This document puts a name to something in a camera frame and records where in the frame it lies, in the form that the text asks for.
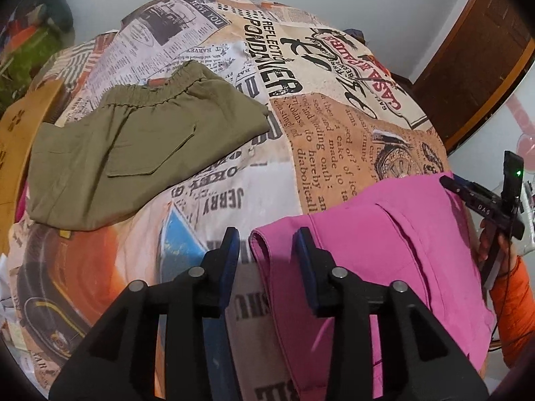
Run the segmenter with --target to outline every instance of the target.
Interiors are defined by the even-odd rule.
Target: newspaper print fabric
[[[64,49],[52,57],[32,80],[29,91],[39,88],[44,82],[62,79],[64,82],[64,97],[56,105],[51,114],[50,123],[55,123],[65,111],[65,107],[75,97],[84,85],[95,63],[111,44],[115,31],[99,34],[96,38]]]
[[[160,85],[190,58],[266,104],[271,129],[116,225],[79,233],[25,216],[13,226],[11,289],[45,389],[130,281],[172,279],[235,226],[231,305],[225,320],[204,326],[214,400],[297,401],[248,235],[338,205],[380,179],[448,170],[429,120],[368,48],[314,15],[264,0],[147,3],[122,21],[57,124],[90,113],[112,85]],[[160,338],[160,396],[163,363]]]

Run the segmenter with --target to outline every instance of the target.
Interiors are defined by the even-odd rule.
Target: wooden board
[[[455,145],[460,142],[461,139],[481,121],[481,119],[485,119],[485,116],[491,112],[494,105],[505,95],[517,77],[520,76],[522,70],[531,59],[533,52],[535,52],[535,41],[531,39],[528,46],[524,50],[524,53],[518,59],[516,65],[505,78],[504,82],[494,91],[486,103],[483,104],[483,106],[477,112],[475,112],[472,117],[470,117],[469,121],[466,122],[453,136],[446,140],[444,146],[446,147],[447,151],[450,151],[453,147],[455,147]]]
[[[62,91],[61,80],[50,81],[11,105],[0,120],[1,253],[9,252],[7,234],[15,220],[33,140]]]
[[[530,40],[510,0],[470,0],[413,90],[446,145],[452,145],[449,139],[454,135],[458,139],[458,131],[468,122],[473,128],[474,116],[484,117],[480,110],[489,100],[500,100],[495,92],[505,92],[513,84],[515,77],[509,75]]]

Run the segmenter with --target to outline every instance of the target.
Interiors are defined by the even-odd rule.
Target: pocket flap
[[[150,175],[154,173],[170,156],[184,146],[195,135],[195,124],[183,127],[175,134],[154,134],[143,130],[129,137],[118,137],[108,155],[106,175],[118,176]]]

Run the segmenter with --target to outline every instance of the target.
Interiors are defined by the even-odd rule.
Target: elastic waistband
[[[98,106],[130,105],[150,107],[175,98],[184,93],[195,82],[206,79],[222,80],[205,65],[195,60],[189,60],[179,66],[164,85],[157,88],[136,85],[114,86],[104,93]]]

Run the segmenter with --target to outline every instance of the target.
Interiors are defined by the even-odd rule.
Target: orange sleeve
[[[516,266],[509,273],[509,287],[507,275],[503,275],[496,279],[490,293],[496,315],[500,316],[498,329],[504,362],[510,368],[531,336],[518,338],[535,330],[535,302],[522,258],[517,259]]]

